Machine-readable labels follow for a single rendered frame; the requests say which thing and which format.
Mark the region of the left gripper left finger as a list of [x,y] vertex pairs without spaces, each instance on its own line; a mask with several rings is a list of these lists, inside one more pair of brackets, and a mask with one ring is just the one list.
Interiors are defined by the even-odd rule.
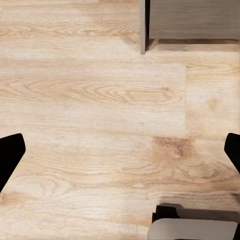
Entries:
[[26,152],[21,133],[0,138],[0,192]]

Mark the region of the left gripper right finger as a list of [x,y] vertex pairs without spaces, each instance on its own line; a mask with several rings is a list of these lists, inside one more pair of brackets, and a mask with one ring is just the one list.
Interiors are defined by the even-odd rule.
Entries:
[[224,151],[240,173],[240,135],[228,133]]

